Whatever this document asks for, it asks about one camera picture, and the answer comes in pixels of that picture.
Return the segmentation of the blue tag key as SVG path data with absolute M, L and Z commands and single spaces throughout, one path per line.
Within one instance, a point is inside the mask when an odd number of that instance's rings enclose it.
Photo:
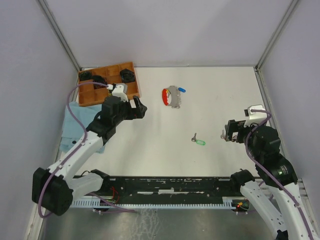
M 184 88 L 182 88 L 182 87 L 179 87 L 178 90 L 179 90 L 180 92 L 182 92 L 182 93 L 185 93 L 185 92 L 186 92 L 186 90 L 185 90 Z

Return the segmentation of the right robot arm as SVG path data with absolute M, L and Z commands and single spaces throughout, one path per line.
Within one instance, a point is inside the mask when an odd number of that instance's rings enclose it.
M 231 175 L 229 189 L 236 196 L 243 195 L 269 228 L 275 240 L 318 240 L 305 209 L 298 177 L 292 164 L 280 153 L 281 140 L 276 129 L 266 124 L 229 120 L 225 125 L 227 142 L 245 145 L 259 177 L 268 188 L 277 206 L 263 193 L 248 170 Z

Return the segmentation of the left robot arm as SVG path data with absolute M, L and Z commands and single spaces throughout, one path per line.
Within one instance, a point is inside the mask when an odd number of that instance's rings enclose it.
M 38 206 L 38 214 L 45 208 L 61 216 L 73 201 L 87 194 L 106 195 L 110 191 L 109 176 L 100 170 L 94 169 L 82 177 L 75 175 L 89 157 L 111 139 L 122 121 L 144 118 L 148 108 L 138 96 L 134 96 L 133 101 L 134 107 L 120 97 L 107 97 L 75 146 L 48 168 L 39 167 L 33 173 L 31 199 Z

